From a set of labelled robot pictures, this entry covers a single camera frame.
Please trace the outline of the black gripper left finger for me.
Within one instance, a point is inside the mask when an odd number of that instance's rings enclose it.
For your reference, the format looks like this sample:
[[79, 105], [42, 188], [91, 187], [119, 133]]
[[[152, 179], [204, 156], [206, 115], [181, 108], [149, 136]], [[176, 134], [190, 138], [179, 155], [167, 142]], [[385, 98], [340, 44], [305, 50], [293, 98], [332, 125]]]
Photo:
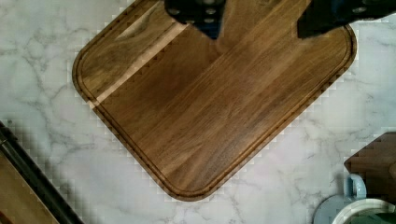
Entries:
[[226, 0], [164, 0], [164, 9], [174, 20], [191, 24], [207, 37], [216, 40]]

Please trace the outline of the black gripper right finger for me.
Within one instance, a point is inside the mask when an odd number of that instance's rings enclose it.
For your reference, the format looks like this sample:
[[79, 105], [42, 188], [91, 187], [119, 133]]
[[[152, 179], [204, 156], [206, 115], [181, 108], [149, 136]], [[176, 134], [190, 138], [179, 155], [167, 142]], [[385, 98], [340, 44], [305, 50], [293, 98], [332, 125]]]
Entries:
[[323, 35], [354, 21], [377, 20], [396, 11], [396, 0], [312, 0], [297, 21], [299, 38]]

